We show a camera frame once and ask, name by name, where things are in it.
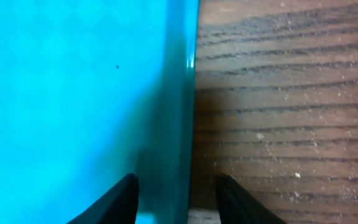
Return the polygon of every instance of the blue tray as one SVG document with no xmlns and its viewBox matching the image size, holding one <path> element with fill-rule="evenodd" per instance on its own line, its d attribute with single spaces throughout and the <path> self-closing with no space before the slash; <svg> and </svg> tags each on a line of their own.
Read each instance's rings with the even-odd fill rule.
<svg viewBox="0 0 358 224">
<path fill-rule="evenodd" d="M 66 223 L 125 174 L 186 223 L 198 1 L 0 0 L 0 223 Z"/>
</svg>

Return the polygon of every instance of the black object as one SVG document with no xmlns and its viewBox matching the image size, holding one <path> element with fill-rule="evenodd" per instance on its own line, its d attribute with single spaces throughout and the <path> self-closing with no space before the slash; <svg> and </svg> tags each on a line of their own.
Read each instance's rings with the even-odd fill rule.
<svg viewBox="0 0 358 224">
<path fill-rule="evenodd" d="M 229 175 L 216 177 L 216 200 L 222 224 L 285 223 Z M 138 203 L 139 181 L 127 174 L 69 224 L 134 224 Z"/>
<path fill-rule="evenodd" d="M 285 223 L 229 175 L 216 177 L 216 200 L 222 224 Z"/>
<path fill-rule="evenodd" d="M 69 224 L 134 224 L 139 203 L 139 181 L 127 174 Z"/>
</svg>

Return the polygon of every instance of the blue plastic bin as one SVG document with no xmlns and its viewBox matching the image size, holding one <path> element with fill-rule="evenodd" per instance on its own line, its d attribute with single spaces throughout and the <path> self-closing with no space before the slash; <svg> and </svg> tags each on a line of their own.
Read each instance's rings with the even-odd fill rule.
<svg viewBox="0 0 358 224">
<path fill-rule="evenodd" d="M 0 223 L 66 223 L 129 172 L 186 223 L 198 1 L 0 0 Z"/>
</svg>

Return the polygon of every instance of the wood grain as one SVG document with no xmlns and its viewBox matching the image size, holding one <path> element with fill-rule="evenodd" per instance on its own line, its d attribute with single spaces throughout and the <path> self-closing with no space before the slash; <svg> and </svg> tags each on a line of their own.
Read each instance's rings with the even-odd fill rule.
<svg viewBox="0 0 358 224">
<path fill-rule="evenodd" d="M 288 223 L 358 223 L 358 0 L 201 0 L 195 108 L 189 223 L 220 223 L 220 172 Z"/>
</svg>

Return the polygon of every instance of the brown wood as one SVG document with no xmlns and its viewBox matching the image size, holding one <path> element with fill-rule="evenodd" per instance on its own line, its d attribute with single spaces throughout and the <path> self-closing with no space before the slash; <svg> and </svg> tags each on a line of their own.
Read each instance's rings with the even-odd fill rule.
<svg viewBox="0 0 358 224">
<path fill-rule="evenodd" d="M 196 67 L 189 223 L 220 223 L 220 172 L 288 223 L 358 223 L 358 0 L 201 0 Z"/>
</svg>

